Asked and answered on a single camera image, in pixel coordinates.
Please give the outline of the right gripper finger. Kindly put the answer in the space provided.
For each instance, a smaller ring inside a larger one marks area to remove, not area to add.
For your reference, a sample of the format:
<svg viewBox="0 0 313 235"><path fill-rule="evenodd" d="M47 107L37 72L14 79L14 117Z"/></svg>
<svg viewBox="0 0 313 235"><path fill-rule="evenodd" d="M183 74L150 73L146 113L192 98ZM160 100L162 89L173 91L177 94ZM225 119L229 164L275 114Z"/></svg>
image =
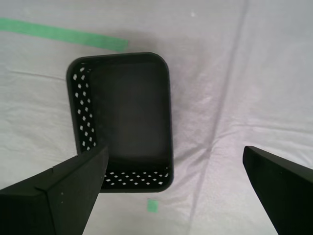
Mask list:
<svg viewBox="0 0 313 235"><path fill-rule="evenodd" d="M280 235L313 233L313 171L254 146L243 165L250 183Z"/></svg>
<svg viewBox="0 0 313 235"><path fill-rule="evenodd" d="M108 148L98 146L0 191L2 235L81 235L102 187Z"/></svg>

